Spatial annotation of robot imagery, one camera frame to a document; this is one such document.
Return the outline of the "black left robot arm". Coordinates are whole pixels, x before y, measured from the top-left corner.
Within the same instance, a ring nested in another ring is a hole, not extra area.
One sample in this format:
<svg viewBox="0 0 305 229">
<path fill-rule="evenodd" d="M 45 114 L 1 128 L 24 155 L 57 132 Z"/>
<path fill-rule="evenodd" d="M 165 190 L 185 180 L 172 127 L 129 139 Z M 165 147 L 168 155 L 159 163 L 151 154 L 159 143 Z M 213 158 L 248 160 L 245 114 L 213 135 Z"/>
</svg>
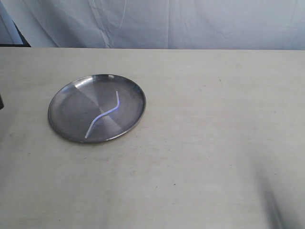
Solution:
<svg viewBox="0 0 305 229">
<path fill-rule="evenodd" d="M 4 108 L 2 96 L 0 95 L 0 110 Z"/>
</svg>

